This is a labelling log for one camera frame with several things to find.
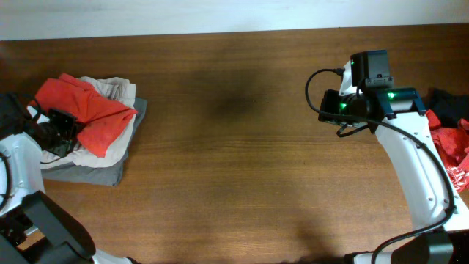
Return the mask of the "orange soccer t-shirt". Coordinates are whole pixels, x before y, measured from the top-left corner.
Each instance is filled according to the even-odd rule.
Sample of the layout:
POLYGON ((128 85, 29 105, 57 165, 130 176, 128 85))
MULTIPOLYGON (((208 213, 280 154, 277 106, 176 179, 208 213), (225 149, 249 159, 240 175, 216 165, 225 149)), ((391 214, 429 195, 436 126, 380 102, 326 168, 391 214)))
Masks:
POLYGON ((41 108, 66 111, 84 124, 78 141, 98 158, 123 133, 135 109, 117 100, 104 98, 88 82, 63 73, 58 78, 49 78, 38 89, 35 98, 41 108))

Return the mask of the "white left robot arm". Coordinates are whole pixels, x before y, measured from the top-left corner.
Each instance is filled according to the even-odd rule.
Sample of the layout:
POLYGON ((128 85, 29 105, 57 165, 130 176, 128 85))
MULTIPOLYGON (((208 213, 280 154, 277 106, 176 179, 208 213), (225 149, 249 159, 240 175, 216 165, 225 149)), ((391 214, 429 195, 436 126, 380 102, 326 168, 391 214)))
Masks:
POLYGON ((58 109, 29 112, 18 95, 1 95, 1 262, 132 264, 96 248, 84 226, 45 193, 44 151, 69 154, 83 125, 58 109))

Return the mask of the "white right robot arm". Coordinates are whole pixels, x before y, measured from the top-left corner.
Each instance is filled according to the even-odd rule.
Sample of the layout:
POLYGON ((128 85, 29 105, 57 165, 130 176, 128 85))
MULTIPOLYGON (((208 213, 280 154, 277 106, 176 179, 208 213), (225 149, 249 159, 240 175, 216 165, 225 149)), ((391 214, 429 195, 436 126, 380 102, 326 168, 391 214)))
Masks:
POLYGON ((338 136, 368 130, 385 149, 410 210, 412 231, 345 263, 467 263, 468 207, 458 197, 432 141, 424 103, 412 87, 396 88, 385 50, 350 56, 338 90, 325 92, 318 120, 338 136))

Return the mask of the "grey folded garment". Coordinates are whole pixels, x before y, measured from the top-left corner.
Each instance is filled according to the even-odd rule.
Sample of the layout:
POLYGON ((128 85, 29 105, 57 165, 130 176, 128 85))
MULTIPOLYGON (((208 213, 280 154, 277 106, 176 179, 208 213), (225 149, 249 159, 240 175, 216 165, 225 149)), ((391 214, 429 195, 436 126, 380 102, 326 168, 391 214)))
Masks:
POLYGON ((112 153, 111 158, 106 160, 96 157, 87 149, 79 146, 61 161, 42 165, 43 178, 71 183, 118 186, 123 177, 124 163, 129 155, 128 148, 146 114, 147 101, 135 98, 134 108, 137 115, 133 123, 133 130, 125 145, 123 156, 119 160, 117 160, 116 153, 112 153))

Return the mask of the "beige folded shorts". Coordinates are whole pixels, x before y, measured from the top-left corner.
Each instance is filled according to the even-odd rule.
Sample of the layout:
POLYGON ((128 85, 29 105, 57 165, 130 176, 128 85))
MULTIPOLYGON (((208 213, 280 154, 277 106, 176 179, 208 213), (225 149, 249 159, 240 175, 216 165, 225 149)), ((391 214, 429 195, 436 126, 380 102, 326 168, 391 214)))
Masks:
POLYGON ((124 78, 76 78, 63 73, 49 78, 35 94, 44 112, 58 109, 84 125, 73 151, 59 158, 43 151, 42 169, 64 164, 110 167, 123 158, 136 115, 136 85, 124 78))

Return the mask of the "red patterned garment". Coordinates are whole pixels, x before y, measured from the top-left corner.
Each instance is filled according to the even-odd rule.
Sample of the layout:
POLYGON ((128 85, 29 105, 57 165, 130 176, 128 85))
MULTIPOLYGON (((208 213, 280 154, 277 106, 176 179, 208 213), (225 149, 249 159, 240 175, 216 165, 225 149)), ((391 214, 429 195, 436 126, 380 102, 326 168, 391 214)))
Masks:
POLYGON ((457 127, 444 127, 437 115, 426 112, 432 141, 448 176, 458 193, 468 189, 468 121, 460 119, 457 127))

